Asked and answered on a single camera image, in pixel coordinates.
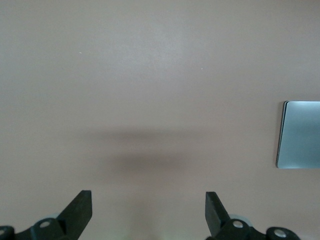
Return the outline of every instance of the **metal plate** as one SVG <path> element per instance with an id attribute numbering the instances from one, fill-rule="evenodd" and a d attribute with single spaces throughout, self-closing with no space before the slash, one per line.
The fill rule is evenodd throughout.
<path id="1" fill-rule="evenodd" d="M 276 165 L 320 168 L 320 101 L 284 103 Z"/>

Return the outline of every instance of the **beige wall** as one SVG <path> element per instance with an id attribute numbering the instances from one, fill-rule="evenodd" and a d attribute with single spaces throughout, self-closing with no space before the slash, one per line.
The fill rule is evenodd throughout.
<path id="1" fill-rule="evenodd" d="M 204 240 L 205 192 L 320 236 L 319 169 L 277 169 L 281 102 L 320 101 L 318 0 L 2 0 L 0 225 L 92 190 L 80 239 Z"/>

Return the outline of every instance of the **screw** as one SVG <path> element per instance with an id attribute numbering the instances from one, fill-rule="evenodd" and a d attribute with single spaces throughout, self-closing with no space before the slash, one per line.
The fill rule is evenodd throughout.
<path id="1" fill-rule="evenodd" d="M 244 224 L 240 221 L 234 221 L 233 226 L 235 226 L 238 229 L 242 229 L 244 227 Z"/>
<path id="2" fill-rule="evenodd" d="M 45 227 L 48 227 L 50 225 L 50 222 L 49 221 L 44 221 L 44 222 L 42 222 L 40 225 L 39 225 L 39 227 L 40 228 L 45 228 Z"/>
<path id="3" fill-rule="evenodd" d="M 285 238 L 285 237 L 287 237 L 287 234 L 286 234 L 284 231 L 280 230 L 280 229 L 274 230 L 274 234 L 275 234 L 276 236 L 280 237 L 280 238 Z"/>

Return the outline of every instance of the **silver panel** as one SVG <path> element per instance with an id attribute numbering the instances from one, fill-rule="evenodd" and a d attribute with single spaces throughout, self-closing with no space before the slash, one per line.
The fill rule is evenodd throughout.
<path id="1" fill-rule="evenodd" d="M 320 101 L 284 103 L 277 167 L 320 168 Z"/>

